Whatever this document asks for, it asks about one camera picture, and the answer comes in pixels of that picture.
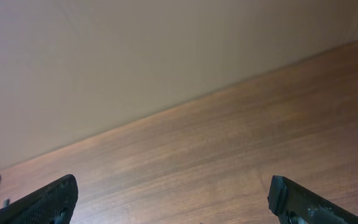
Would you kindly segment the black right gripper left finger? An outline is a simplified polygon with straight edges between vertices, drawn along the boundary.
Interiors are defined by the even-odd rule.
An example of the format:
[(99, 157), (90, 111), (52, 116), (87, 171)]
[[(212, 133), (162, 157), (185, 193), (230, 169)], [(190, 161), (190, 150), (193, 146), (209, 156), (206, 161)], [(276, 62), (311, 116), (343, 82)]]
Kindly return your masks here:
[(74, 175), (65, 175), (0, 209), (0, 224), (69, 224), (78, 200)]

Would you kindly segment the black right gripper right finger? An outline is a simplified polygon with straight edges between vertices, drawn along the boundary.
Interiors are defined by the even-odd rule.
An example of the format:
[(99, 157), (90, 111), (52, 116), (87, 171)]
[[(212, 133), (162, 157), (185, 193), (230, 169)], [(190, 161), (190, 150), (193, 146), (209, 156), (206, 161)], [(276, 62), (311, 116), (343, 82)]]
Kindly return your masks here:
[(267, 199), (280, 224), (358, 224), (357, 215), (284, 176), (272, 177)]

